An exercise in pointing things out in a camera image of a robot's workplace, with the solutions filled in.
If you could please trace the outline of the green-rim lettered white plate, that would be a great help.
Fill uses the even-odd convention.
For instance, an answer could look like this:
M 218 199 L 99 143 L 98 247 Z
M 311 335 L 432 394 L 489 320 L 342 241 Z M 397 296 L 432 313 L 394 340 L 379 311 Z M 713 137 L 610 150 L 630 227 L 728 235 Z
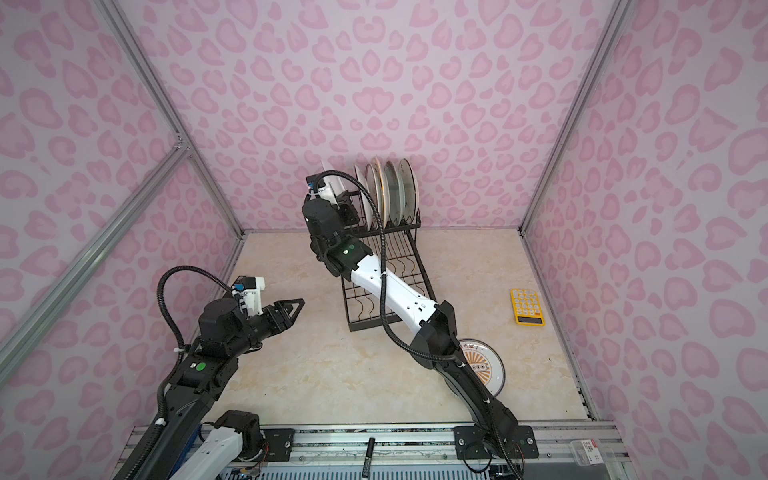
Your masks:
M 365 175 L 363 174 L 362 170 L 359 168 L 358 165 L 354 166 L 355 171 L 355 177 L 357 181 L 362 185 L 362 188 L 360 189 L 360 197 L 361 197 L 361 203 L 363 207 L 363 212 L 365 215 L 365 223 L 366 223 L 366 230 L 370 231 L 373 226 L 373 209 L 372 204 L 368 200 L 368 197 L 366 196 L 366 192 L 368 192 L 368 185 L 365 178 Z

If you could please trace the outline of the cat pumpkin star plate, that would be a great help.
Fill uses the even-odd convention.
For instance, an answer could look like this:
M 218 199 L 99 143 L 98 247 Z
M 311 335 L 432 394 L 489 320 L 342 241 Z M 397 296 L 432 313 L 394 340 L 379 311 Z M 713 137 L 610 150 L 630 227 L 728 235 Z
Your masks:
M 387 226 L 389 220 L 389 187 L 386 175 L 384 173 L 383 165 L 378 157 L 375 157 L 371 162 L 374 177 L 377 184 L 377 196 L 378 196 L 378 209 L 381 216 L 381 222 L 384 227 Z

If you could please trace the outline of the light blue flower plate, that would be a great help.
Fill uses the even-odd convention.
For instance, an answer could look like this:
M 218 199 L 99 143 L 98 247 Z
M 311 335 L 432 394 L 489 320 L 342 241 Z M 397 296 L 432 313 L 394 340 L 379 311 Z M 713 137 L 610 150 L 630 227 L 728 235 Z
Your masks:
M 387 161 L 384 166 L 384 172 L 387 179 L 388 189 L 388 221 L 393 226 L 398 226 L 402 222 L 403 196 L 402 181 L 399 177 L 396 167 L 392 161 Z

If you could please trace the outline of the white floral speckled plate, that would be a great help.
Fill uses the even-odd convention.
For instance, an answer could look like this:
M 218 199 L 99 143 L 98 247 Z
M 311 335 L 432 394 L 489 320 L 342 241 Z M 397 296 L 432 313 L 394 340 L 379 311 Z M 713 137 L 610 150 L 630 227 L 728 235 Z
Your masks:
M 403 180 L 403 193 L 405 201 L 403 204 L 403 219 L 406 223 L 412 224 L 417 217 L 419 208 L 419 187 L 417 177 L 407 159 L 402 159 L 398 165 L 401 179 Z

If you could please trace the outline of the orange sunburst plate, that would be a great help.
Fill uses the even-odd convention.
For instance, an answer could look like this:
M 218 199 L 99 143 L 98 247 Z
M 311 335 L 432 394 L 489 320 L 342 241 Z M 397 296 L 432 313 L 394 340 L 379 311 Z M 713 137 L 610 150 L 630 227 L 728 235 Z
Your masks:
M 383 213 L 384 204 L 383 204 L 379 169 L 378 169 L 376 158 L 371 160 L 369 164 L 366 166 L 365 178 L 367 181 L 369 193 L 373 199 L 373 205 L 375 206 L 376 211 L 379 214 L 379 219 L 383 221 L 384 220 L 384 213 Z
M 498 396 L 505 385 L 506 370 L 500 355 L 487 343 L 476 339 L 459 341 L 463 354 L 486 389 Z

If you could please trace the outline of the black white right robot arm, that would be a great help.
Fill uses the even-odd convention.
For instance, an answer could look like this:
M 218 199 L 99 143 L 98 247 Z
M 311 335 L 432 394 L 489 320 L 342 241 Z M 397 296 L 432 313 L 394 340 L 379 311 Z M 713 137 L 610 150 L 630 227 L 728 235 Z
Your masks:
M 379 301 L 380 319 L 390 340 L 422 367 L 443 377 L 482 431 L 481 444 L 490 454 L 503 459 L 513 475 L 521 477 L 522 470 L 512 460 L 519 452 L 513 441 L 519 422 L 490 393 L 466 359 L 457 338 L 453 306 L 419 294 L 387 269 L 386 233 L 379 212 L 373 213 L 379 223 L 379 254 L 352 235 L 346 215 L 325 181 L 332 176 L 352 182 L 367 200 L 372 199 L 361 182 L 342 171 L 326 170 L 308 176 L 302 215 L 311 250 L 333 276 L 362 288 Z

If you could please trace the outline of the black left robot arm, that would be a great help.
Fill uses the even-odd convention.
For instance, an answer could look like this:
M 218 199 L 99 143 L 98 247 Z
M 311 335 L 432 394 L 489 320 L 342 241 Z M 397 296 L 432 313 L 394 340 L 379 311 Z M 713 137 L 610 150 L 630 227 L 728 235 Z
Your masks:
M 200 274 L 224 295 L 208 303 L 198 319 L 199 334 L 187 344 L 165 301 L 165 286 L 179 272 Z M 248 310 L 246 297 L 256 291 L 254 277 L 241 276 L 229 286 L 191 265 L 167 270 L 156 296 L 160 313 L 177 340 L 177 359 L 156 390 L 157 414 L 123 464 L 118 479 L 168 479 L 203 418 L 236 373 L 238 358 L 260 350 L 263 342 L 290 329 L 305 306 L 302 298 L 279 300 Z

